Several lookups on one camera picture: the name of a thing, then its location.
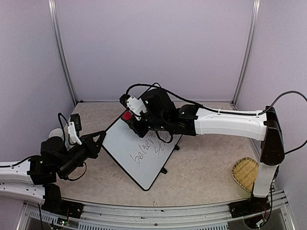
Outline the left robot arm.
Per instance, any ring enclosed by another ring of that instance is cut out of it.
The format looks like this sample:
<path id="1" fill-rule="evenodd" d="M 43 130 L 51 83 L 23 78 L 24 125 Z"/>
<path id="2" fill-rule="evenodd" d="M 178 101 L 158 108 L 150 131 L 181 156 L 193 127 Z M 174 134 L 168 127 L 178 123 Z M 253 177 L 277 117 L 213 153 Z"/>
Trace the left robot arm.
<path id="1" fill-rule="evenodd" d="M 68 180 L 85 161 L 96 159 L 101 150 L 105 131 L 81 136 L 81 144 L 67 149 L 61 137 L 51 137 L 41 143 L 40 155 L 20 162 L 0 164 L 0 193 L 41 205 L 42 210 L 62 216 L 80 218 L 83 205 L 62 199 L 58 179 Z"/>

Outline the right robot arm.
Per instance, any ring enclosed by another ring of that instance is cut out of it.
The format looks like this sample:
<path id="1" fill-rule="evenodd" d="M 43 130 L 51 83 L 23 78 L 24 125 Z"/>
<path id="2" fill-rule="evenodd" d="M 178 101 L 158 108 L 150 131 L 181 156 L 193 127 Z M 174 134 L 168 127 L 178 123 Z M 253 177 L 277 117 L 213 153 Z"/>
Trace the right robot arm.
<path id="1" fill-rule="evenodd" d="M 275 109 L 267 106 L 264 111 L 217 110 L 190 100 L 177 108 L 170 95 L 170 91 L 158 86 L 150 87 L 140 98 L 125 92 L 120 99 L 127 109 L 122 120 L 141 138 L 148 131 L 166 131 L 170 136 L 218 134 L 260 141 L 260 165 L 253 196 L 245 202 L 248 212 L 257 212 L 264 205 L 276 170 L 285 158 Z"/>

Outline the red black whiteboard eraser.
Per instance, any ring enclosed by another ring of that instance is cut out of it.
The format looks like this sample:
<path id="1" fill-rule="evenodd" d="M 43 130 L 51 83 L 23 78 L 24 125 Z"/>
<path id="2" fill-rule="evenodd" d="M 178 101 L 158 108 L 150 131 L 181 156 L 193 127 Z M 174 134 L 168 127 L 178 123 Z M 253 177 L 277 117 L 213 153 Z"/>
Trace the red black whiteboard eraser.
<path id="1" fill-rule="evenodd" d="M 121 119 L 124 121 L 129 121 L 132 118 L 132 115 L 129 111 L 126 111 L 122 116 Z"/>

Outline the left aluminium corner post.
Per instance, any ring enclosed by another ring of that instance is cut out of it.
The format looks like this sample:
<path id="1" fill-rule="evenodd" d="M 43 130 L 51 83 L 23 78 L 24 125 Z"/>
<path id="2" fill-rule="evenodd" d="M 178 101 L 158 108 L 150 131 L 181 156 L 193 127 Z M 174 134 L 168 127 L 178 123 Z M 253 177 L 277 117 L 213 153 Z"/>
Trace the left aluminium corner post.
<path id="1" fill-rule="evenodd" d="M 58 19 L 58 14 L 57 14 L 57 6 L 56 6 L 55 0 L 48 0 L 48 9 L 49 9 L 49 14 L 50 14 L 53 34 L 55 37 L 56 47 L 57 47 L 57 51 L 58 51 L 58 55 L 60 59 L 60 64 L 61 64 L 62 71 L 64 74 L 64 80 L 68 88 L 71 102 L 73 106 L 76 106 L 78 103 L 78 98 L 75 92 L 74 85 L 72 83 L 72 79 L 71 79 L 71 75 L 69 72 L 68 63 L 67 63 L 67 59 L 66 59 L 66 55 L 64 51 L 64 46 L 63 46 L 61 32 L 60 32 L 59 19 Z"/>

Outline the aluminium corner post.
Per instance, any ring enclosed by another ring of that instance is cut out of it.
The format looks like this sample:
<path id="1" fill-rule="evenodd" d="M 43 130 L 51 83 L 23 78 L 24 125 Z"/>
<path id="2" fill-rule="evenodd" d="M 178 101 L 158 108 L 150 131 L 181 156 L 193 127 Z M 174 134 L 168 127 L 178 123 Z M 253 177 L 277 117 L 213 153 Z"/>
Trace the aluminium corner post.
<path id="1" fill-rule="evenodd" d="M 72 83 L 72 79 L 71 79 L 71 75 L 69 72 L 68 63 L 67 63 L 67 59 L 66 59 L 66 55 L 64 51 L 64 46 L 63 46 L 61 32 L 60 32 L 59 19 L 58 19 L 58 14 L 57 14 L 57 6 L 56 6 L 55 0 L 48 0 L 48 9 L 49 9 L 49 14 L 50 14 L 53 34 L 55 37 L 56 47 L 57 47 L 57 51 L 58 51 L 58 55 L 60 59 L 60 64 L 61 64 L 62 71 L 64 74 L 64 80 L 68 88 L 71 102 L 73 106 L 76 106 L 78 103 L 78 98 L 75 92 L 74 85 Z"/>
<path id="2" fill-rule="evenodd" d="M 233 99 L 231 101 L 232 106 L 236 108 L 237 103 L 239 101 L 240 94 L 243 89 L 244 80 L 246 78 L 247 69 L 249 60 L 252 53 L 252 47 L 254 43 L 254 37 L 257 30 L 257 22 L 259 17 L 259 11 L 260 11 L 260 0 L 254 0 L 253 1 L 253 8 L 252 8 L 252 14 L 251 14 L 251 20 L 249 25 L 249 31 L 248 31 L 248 38 L 247 38 L 247 44 L 243 56 L 243 62 L 239 73 L 239 79 L 236 85 L 236 89 L 233 95 Z"/>

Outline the white whiteboard black frame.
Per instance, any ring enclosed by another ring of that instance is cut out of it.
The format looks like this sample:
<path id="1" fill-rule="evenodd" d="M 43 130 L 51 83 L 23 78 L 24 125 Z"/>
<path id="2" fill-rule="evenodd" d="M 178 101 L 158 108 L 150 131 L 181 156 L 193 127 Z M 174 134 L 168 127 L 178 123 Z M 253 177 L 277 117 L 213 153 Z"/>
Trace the white whiteboard black frame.
<path id="1" fill-rule="evenodd" d="M 148 191 L 180 139 L 181 135 L 174 135 L 167 144 L 150 130 L 140 138 L 118 117 L 106 129 L 102 147 L 142 190 Z"/>

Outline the woven bamboo tray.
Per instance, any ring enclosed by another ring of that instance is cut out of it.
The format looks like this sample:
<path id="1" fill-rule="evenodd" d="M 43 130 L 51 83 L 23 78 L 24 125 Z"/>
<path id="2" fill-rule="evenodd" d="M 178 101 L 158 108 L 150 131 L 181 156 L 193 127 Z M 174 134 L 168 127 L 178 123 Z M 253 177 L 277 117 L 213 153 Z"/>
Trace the woven bamboo tray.
<path id="1" fill-rule="evenodd" d="M 247 192 L 251 193 L 256 181 L 259 164 L 250 157 L 238 160 L 231 169 L 233 179 Z"/>

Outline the light blue mug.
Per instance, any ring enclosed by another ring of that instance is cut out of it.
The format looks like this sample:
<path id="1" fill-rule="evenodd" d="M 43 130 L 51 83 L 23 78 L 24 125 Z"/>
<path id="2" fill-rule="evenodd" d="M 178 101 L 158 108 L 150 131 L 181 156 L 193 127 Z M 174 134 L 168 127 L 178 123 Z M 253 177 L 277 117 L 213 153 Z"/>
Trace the light blue mug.
<path id="1" fill-rule="evenodd" d="M 56 129 L 53 129 L 50 133 L 49 133 L 49 138 L 51 137 L 60 137 L 62 139 L 64 139 L 64 133 L 62 131 L 61 128 L 56 128 Z"/>

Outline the right aluminium corner post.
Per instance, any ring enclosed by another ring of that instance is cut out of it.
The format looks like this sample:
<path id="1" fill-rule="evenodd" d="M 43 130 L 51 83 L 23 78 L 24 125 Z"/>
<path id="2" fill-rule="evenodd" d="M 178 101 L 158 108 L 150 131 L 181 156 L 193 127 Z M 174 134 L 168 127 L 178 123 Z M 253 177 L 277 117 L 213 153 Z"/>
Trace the right aluminium corner post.
<path id="1" fill-rule="evenodd" d="M 233 95 L 233 99 L 231 101 L 232 106 L 236 108 L 237 103 L 239 101 L 240 94 L 243 89 L 244 80 L 246 78 L 247 69 L 249 60 L 252 53 L 252 47 L 254 43 L 254 37 L 257 30 L 257 22 L 259 17 L 259 11 L 260 11 L 260 0 L 254 0 L 253 1 L 253 8 L 252 8 L 252 14 L 251 14 L 251 20 L 249 25 L 249 31 L 248 31 L 248 38 L 247 38 L 247 44 L 243 56 L 243 62 L 239 73 L 239 79 L 236 85 L 236 89 Z"/>

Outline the front aluminium rail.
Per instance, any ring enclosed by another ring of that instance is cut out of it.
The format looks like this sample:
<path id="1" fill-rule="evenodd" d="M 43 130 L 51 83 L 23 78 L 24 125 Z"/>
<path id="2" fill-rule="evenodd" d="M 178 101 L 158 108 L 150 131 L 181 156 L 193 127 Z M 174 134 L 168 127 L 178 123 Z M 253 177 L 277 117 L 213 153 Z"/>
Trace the front aluminium rail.
<path id="1" fill-rule="evenodd" d="M 229 230 L 243 229 L 246 217 L 233 218 L 228 202 L 181 207 L 132 207 L 83 202 L 80 218 L 59 225 L 60 215 L 24 202 L 18 230 Z"/>

